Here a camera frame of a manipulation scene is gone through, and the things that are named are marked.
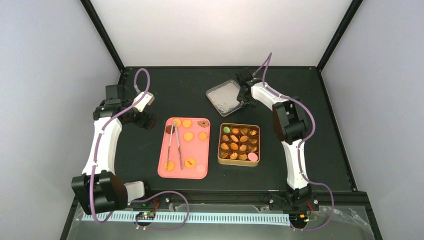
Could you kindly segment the clear plastic lid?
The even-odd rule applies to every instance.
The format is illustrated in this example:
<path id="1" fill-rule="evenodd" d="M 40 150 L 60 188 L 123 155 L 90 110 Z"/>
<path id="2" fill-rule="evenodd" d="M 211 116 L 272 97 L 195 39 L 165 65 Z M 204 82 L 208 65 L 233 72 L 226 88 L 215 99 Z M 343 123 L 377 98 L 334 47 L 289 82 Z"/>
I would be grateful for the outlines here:
<path id="1" fill-rule="evenodd" d="M 218 113 L 226 117 L 245 105 L 237 100 L 239 91 L 239 84 L 230 79 L 208 89 L 205 94 Z"/>

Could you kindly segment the green round cookie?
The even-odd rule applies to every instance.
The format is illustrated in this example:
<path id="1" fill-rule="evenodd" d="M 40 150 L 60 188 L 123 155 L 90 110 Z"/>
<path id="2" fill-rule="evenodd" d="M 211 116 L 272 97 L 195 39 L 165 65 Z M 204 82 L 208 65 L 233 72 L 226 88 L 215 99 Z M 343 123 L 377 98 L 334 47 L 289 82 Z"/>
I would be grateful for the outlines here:
<path id="1" fill-rule="evenodd" d="M 229 126 L 224 126 L 224 127 L 223 127 L 223 129 L 222 129 L 222 131 L 223 131 L 224 133 L 228 134 L 228 133 L 230 133 L 230 132 L 231 132 L 231 128 L 230 128 Z"/>

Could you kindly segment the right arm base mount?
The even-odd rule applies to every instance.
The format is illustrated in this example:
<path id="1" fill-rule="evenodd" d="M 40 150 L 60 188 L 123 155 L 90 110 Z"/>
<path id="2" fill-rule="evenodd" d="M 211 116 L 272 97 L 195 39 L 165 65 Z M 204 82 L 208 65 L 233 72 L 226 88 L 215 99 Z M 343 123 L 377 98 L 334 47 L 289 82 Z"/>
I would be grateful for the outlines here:
<path id="1" fill-rule="evenodd" d="M 295 214 L 319 210 L 318 200 L 313 194 L 293 195 L 290 191 L 275 191 L 269 192 L 264 199 L 268 202 L 271 210 Z"/>

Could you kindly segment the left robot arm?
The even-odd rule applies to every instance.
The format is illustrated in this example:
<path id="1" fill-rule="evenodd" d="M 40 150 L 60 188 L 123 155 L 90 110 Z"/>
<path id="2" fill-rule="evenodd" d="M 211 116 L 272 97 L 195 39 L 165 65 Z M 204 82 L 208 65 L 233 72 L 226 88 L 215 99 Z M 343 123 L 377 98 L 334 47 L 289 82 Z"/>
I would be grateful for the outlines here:
<path id="1" fill-rule="evenodd" d="M 146 130 L 154 127 L 156 117 L 144 110 L 154 99 L 148 91 L 132 98 L 123 85 L 106 86 L 105 99 L 93 112 L 94 136 L 87 163 L 82 174 L 71 180 L 71 188 L 85 214 L 123 210 L 145 195 L 142 180 L 124 183 L 116 176 L 115 157 L 125 124 L 133 123 Z"/>

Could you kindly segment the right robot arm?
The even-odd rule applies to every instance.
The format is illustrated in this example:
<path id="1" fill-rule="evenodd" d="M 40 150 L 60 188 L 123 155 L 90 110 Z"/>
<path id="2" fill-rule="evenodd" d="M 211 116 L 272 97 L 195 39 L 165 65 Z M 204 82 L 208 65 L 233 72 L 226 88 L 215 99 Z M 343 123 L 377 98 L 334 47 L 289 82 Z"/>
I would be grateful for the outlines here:
<path id="1" fill-rule="evenodd" d="M 248 69 L 239 70 L 235 76 L 240 87 L 238 102 L 252 106 L 260 102 L 272 111 L 273 131 L 283 146 L 287 167 L 285 204 L 289 209 L 299 210 L 312 195 L 304 153 L 309 128 L 306 111 L 299 100 L 277 92 L 254 78 Z"/>

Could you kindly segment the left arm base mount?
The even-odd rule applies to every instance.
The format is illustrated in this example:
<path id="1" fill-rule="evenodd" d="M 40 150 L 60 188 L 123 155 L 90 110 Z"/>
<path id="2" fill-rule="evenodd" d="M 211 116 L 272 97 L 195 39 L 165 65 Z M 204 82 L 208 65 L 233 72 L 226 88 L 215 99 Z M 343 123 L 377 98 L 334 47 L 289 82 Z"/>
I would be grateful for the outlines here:
<path id="1" fill-rule="evenodd" d="M 127 203 L 124 208 L 132 208 L 132 209 L 147 209 L 147 210 L 154 210 L 154 209 L 163 209 L 166 208 L 166 205 L 168 204 L 166 202 L 166 199 L 171 196 L 170 193 L 165 194 L 159 194 L 159 195 L 152 195 L 151 197 L 144 197 L 139 198 L 130 201 Z"/>

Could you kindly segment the gold cookie tin box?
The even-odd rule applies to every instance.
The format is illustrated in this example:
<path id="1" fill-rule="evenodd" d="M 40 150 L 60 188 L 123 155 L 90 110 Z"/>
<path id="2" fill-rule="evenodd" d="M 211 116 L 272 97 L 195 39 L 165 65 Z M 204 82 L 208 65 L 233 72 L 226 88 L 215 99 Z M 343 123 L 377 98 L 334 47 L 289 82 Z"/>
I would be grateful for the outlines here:
<path id="1" fill-rule="evenodd" d="M 223 127 L 231 128 L 230 133 L 224 133 Z M 232 133 L 232 128 L 239 128 L 238 134 Z M 222 135 L 229 135 L 230 141 L 222 141 Z M 247 142 L 240 142 L 241 136 L 249 137 Z M 217 159 L 222 165 L 256 167 L 261 159 L 261 131 L 258 125 L 224 122 L 220 125 Z M 256 153 L 257 162 L 248 160 L 248 153 Z"/>

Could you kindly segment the pink plastic tray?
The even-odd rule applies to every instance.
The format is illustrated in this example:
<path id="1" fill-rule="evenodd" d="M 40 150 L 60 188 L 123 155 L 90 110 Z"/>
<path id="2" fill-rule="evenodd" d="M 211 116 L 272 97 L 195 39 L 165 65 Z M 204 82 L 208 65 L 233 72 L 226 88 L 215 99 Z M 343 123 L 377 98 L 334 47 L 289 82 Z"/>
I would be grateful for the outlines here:
<path id="1" fill-rule="evenodd" d="M 181 124 L 177 127 L 173 119 L 179 118 L 183 120 L 189 119 L 192 121 L 190 128 L 184 128 Z M 174 178 L 174 179 L 192 179 L 200 180 L 203 179 L 208 173 L 208 161 L 209 161 L 209 148 L 210 148 L 210 137 L 211 137 L 211 122 L 209 127 L 203 128 L 198 125 L 198 121 L 207 120 L 206 118 L 196 117 L 170 117 L 165 122 L 165 128 L 168 125 L 173 125 L 175 131 L 171 134 L 163 132 L 162 145 L 160 149 L 160 157 L 158 160 L 157 173 L 162 178 Z M 192 132 L 194 138 L 191 141 L 185 141 L 183 138 L 184 133 Z M 208 134 L 207 140 L 200 140 L 198 135 L 200 132 L 206 132 Z M 196 161 L 195 167 L 185 167 L 184 161 L 188 158 L 193 158 Z M 166 171 L 164 169 L 164 163 L 166 161 L 173 161 L 175 168 L 172 171 Z M 196 166 L 203 164 L 206 166 L 206 172 L 198 173 Z"/>

